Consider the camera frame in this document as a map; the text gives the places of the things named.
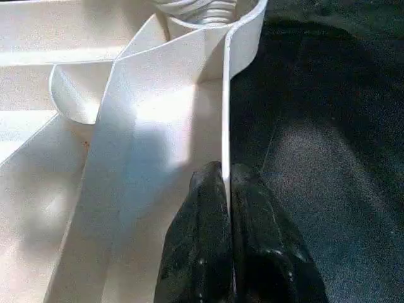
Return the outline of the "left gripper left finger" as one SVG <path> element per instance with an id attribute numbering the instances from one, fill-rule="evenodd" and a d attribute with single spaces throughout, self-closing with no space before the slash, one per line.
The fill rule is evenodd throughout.
<path id="1" fill-rule="evenodd" d="M 166 233 L 155 302 L 227 302 L 232 240 L 222 165 L 196 171 Z"/>

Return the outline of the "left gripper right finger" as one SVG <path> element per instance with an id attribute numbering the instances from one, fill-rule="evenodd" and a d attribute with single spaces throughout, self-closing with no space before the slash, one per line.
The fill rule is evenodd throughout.
<path id="1" fill-rule="evenodd" d="M 327 302 L 326 288 L 298 228 L 255 170 L 231 169 L 237 302 Z"/>

